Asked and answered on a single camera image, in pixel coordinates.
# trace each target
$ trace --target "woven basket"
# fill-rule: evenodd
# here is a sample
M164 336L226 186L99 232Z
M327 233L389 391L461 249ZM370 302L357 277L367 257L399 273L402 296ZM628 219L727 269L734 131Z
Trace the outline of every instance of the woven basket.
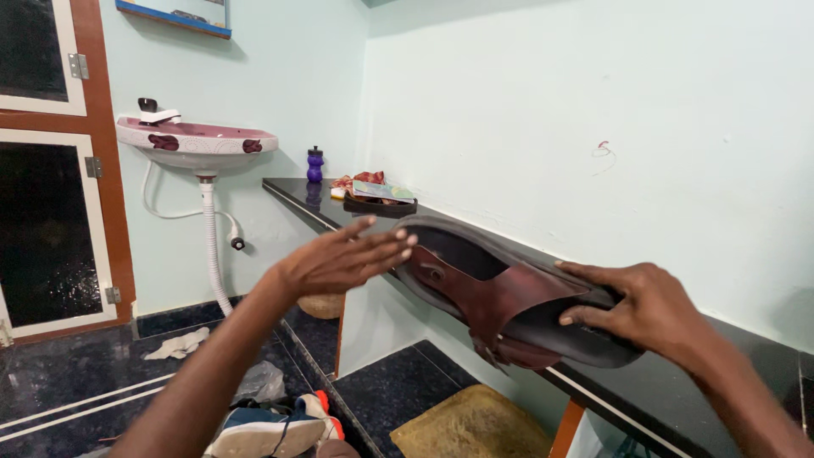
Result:
M334 319L342 315L341 294L319 294L317 296L301 297L300 308L314 318Z

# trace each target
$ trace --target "white faucet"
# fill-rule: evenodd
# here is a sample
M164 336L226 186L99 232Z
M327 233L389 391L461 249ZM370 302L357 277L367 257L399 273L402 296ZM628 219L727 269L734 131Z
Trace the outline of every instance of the white faucet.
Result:
M142 124L157 126L167 121L174 124L181 122L181 113L178 110L158 111L158 102L154 99L139 99L138 106L142 110Z

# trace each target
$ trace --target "blue sneaker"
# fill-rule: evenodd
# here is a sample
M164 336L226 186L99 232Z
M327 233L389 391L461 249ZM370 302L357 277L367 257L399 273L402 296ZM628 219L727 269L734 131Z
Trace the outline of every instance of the blue sneaker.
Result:
M290 416L260 408L236 408L207 449L215 458L293 458L317 443L325 421L306 415L298 403Z

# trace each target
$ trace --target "doormat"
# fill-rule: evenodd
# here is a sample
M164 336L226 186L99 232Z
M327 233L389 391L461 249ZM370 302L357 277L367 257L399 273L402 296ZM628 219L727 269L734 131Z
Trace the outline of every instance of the doormat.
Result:
M459 391L390 439L405 458L537 458L552 444L534 417L486 385Z

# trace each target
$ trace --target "wash basin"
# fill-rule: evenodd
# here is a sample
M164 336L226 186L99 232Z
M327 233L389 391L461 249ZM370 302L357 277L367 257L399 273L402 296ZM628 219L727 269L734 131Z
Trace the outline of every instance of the wash basin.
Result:
M262 152L277 149L276 136L257 129L165 122L158 126L139 124L135 117L121 117L116 138L133 145L151 160L193 169L200 175L239 167L254 161Z

